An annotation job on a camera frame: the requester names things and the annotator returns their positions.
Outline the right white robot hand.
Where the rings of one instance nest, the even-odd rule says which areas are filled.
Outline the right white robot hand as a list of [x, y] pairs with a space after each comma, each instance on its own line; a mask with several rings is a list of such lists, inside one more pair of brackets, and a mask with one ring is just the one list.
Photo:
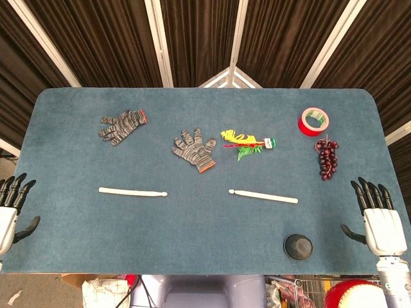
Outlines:
[[369, 247], [378, 257], [400, 256], [407, 251], [403, 224], [394, 209], [391, 195], [384, 185], [374, 185], [359, 177], [351, 181], [365, 227], [365, 234], [357, 234], [347, 225], [340, 227], [350, 239]]

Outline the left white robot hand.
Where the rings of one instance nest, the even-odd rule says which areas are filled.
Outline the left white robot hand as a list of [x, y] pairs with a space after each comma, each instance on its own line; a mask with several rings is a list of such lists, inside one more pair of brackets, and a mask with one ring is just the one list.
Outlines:
[[22, 173], [1, 180], [1, 255], [7, 253], [13, 244], [32, 235], [40, 223], [41, 217], [35, 216], [28, 227], [20, 232], [15, 231], [26, 197], [36, 184], [36, 180], [31, 180], [21, 187], [26, 176]]

